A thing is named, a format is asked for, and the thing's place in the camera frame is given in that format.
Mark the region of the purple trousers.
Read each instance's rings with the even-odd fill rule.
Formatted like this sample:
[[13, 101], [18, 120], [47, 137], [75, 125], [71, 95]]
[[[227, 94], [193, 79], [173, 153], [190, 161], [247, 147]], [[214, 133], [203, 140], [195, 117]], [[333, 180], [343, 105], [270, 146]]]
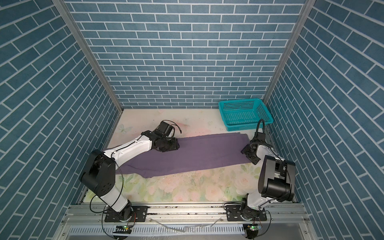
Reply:
[[241, 153], [250, 142], [246, 134], [196, 136], [179, 138], [178, 142], [178, 150], [164, 153], [150, 150], [134, 157], [120, 167], [122, 173], [152, 178], [250, 162]]

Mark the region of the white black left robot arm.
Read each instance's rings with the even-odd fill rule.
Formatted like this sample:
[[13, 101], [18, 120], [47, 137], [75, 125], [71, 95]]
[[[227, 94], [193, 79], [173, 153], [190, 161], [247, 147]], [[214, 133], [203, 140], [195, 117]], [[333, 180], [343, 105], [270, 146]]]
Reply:
[[122, 174], [121, 166], [140, 154], [151, 150], [162, 153], [176, 151], [179, 147], [175, 137], [161, 137], [154, 132], [145, 131], [121, 146], [105, 151], [92, 151], [79, 180], [117, 214], [120, 222], [128, 222], [133, 216], [132, 204], [123, 196], [124, 187], [116, 186], [116, 172]]

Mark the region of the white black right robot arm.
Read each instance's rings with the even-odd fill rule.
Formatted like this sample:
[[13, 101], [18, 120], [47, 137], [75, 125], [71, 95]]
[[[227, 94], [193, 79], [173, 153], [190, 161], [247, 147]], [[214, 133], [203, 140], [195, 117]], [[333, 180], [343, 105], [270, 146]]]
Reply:
[[261, 167], [258, 190], [247, 194], [241, 203], [240, 214], [245, 221], [259, 219], [269, 204], [293, 200], [296, 180], [293, 161], [280, 157], [271, 145], [262, 142], [246, 145], [242, 154]]

